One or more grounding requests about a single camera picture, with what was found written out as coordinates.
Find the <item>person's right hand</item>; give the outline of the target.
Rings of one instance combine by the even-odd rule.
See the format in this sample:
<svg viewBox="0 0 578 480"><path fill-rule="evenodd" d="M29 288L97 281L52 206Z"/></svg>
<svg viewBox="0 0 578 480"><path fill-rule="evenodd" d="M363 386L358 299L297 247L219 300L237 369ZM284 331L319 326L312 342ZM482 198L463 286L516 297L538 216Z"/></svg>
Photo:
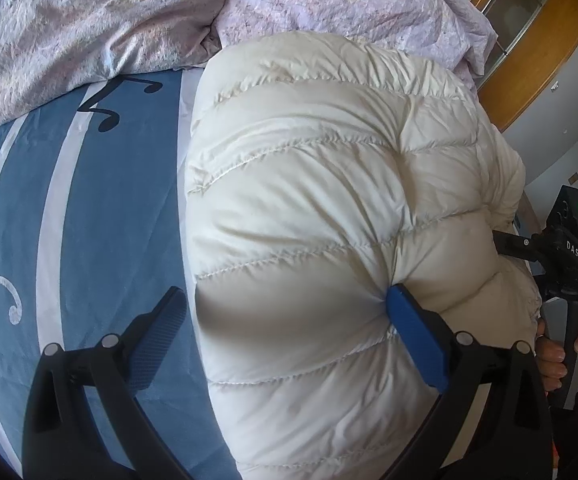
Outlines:
<svg viewBox="0 0 578 480"><path fill-rule="evenodd" d="M546 392L559 389L563 378L568 372L563 361L566 352L556 342L545 336L546 323L540 318L537 323L537 338L535 341L536 362L539 373L542 375L543 386ZM574 350L578 353L578 337L574 344Z"/></svg>

